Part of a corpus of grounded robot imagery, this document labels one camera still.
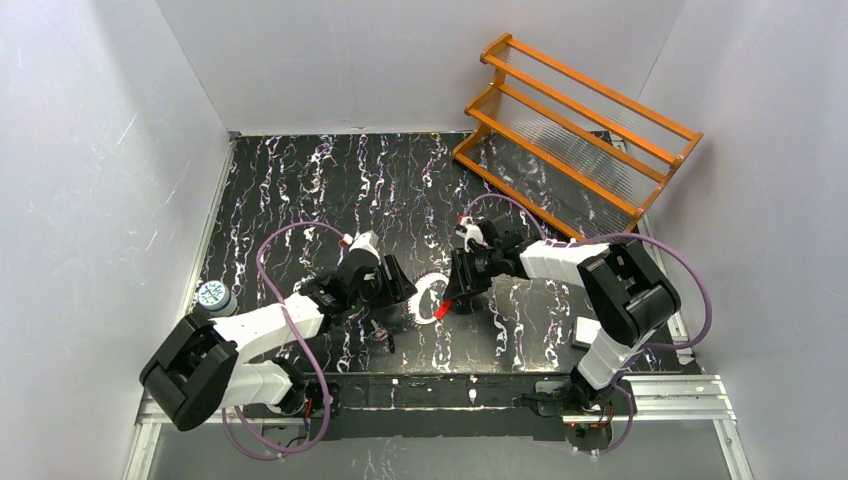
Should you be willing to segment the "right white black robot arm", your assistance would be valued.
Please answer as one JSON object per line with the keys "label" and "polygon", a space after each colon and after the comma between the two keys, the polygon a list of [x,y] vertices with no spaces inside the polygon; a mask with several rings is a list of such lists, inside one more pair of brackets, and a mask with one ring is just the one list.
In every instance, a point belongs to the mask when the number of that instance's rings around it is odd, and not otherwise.
{"label": "right white black robot arm", "polygon": [[602,404],[627,364],[681,306],[677,290],[635,238],[568,244],[525,235],[505,216],[478,223],[465,218],[457,231],[464,244],[451,253],[439,317],[501,275],[580,285],[588,295],[600,330],[566,385],[531,395],[535,402],[567,410]]}

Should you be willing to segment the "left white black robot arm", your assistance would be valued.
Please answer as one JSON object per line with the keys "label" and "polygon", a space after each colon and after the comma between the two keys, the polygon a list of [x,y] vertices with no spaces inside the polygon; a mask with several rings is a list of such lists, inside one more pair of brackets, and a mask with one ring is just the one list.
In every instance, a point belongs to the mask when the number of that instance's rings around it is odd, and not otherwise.
{"label": "left white black robot arm", "polygon": [[139,382],[180,431],[231,407],[290,409],[306,398],[302,371],[255,357],[331,328],[355,307],[379,310],[417,292],[392,255],[352,249],[334,271],[317,275],[284,301],[231,317],[193,312],[178,321],[142,368]]}

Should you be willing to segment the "silver key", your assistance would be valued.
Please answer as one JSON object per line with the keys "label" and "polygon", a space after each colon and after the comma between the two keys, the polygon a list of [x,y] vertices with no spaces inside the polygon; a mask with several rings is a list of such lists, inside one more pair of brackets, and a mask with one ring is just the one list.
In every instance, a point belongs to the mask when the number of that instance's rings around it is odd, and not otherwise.
{"label": "silver key", "polygon": [[372,320],[371,324],[374,328],[372,333],[373,339],[377,342],[384,342],[387,345],[388,351],[394,354],[396,352],[396,344],[393,335],[376,320]]}

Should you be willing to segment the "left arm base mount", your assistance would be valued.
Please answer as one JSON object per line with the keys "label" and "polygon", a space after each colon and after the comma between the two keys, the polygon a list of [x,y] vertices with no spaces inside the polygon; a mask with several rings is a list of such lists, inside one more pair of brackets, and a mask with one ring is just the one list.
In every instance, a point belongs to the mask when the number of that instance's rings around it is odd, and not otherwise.
{"label": "left arm base mount", "polygon": [[305,383],[296,383],[279,402],[270,404],[267,408],[283,417],[318,418],[326,413],[325,398],[320,383],[317,380],[307,380]]}

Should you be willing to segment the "white red keyring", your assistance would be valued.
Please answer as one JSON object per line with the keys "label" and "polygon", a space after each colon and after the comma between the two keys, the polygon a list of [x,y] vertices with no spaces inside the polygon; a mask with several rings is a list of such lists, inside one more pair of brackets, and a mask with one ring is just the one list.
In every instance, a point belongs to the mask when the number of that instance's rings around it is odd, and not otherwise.
{"label": "white red keyring", "polygon": [[416,292],[406,301],[406,311],[416,326],[441,321],[449,307],[444,304],[443,293],[449,277],[438,271],[423,273],[414,281]]}

